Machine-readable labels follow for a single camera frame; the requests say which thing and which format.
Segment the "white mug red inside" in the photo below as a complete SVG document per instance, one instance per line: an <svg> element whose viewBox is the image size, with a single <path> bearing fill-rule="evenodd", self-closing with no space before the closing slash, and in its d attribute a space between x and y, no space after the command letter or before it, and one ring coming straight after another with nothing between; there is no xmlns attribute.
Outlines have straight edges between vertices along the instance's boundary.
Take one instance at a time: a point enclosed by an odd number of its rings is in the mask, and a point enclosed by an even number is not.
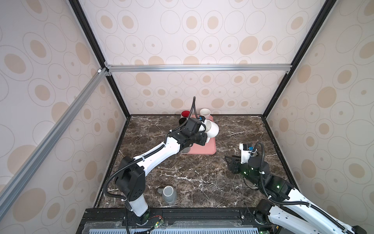
<svg viewBox="0 0 374 234"><path fill-rule="evenodd" d="M182 118L188 118L190 116L191 111L190 110L184 110L181 112Z"/></svg>

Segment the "black and white mug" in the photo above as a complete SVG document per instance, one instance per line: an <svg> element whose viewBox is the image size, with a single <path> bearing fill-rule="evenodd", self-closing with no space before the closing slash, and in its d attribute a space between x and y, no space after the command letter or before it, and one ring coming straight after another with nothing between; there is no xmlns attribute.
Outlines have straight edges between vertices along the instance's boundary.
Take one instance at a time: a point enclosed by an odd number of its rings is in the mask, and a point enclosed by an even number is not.
<svg viewBox="0 0 374 234"><path fill-rule="evenodd" d="M179 120L179 124L183 126L184 124L187 123L187 120L188 120L188 118L181 118L181 119Z"/></svg>

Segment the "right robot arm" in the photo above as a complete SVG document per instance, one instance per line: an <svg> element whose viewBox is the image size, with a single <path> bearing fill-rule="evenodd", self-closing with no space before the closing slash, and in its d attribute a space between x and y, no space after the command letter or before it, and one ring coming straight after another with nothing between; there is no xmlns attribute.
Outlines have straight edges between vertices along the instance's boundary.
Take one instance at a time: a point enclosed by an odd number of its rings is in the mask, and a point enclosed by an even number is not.
<svg viewBox="0 0 374 234"><path fill-rule="evenodd" d="M271 174L263 157L250 157L241 163L237 156L226 156L233 174L240 174L266 196L252 215L259 224L272 223L302 234L365 234L360 226L350 226L308 200L294 185Z"/></svg>

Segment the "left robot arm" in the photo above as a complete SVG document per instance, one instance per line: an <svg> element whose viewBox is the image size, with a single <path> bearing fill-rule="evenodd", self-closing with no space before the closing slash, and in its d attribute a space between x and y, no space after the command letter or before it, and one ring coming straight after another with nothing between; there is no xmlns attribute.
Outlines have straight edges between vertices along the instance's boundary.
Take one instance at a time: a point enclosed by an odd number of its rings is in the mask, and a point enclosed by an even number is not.
<svg viewBox="0 0 374 234"><path fill-rule="evenodd" d="M208 141L209 127L209 120L204 117L189 118L182 126L170 130L165 140L153 149L133 159L123 158L114 182L134 215L145 217L149 214L149 207L143 195L146 176L156 166L185 148L195 144L204 146Z"/></svg>

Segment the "grey mug front row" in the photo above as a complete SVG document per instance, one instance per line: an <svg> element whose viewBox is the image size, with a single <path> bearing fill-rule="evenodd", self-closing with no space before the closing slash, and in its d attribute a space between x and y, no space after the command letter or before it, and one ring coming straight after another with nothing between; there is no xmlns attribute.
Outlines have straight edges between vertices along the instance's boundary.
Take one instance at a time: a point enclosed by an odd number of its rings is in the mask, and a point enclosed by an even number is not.
<svg viewBox="0 0 374 234"><path fill-rule="evenodd" d="M158 193L162 195L165 203L168 205L174 205L177 201L176 189L172 186L166 186L165 188L160 188L157 190Z"/></svg>

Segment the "large white ribbed mug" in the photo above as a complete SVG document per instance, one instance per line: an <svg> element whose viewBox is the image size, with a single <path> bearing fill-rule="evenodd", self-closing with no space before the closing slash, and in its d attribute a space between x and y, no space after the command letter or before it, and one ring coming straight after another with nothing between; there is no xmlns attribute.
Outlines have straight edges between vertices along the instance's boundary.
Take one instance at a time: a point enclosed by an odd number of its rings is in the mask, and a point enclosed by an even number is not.
<svg viewBox="0 0 374 234"><path fill-rule="evenodd" d="M200 125L198 132L206 135L206 143L208 143L211 138L214 138L219 134L219 126L213 121L208 119L199 121L202 124Z"/></svg>

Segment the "pink mug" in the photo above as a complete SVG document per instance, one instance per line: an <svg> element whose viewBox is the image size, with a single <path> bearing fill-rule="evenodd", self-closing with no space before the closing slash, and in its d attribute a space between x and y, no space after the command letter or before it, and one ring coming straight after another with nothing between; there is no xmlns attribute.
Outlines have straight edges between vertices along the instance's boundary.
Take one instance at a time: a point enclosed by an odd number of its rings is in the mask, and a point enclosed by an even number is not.
<svg viewBox="0 0 374 234"><path fill-rule="evenodd" d="M207 108L203 108L203 109L200 110L200 116L210 120L211 119L211 111Z"/></svg>

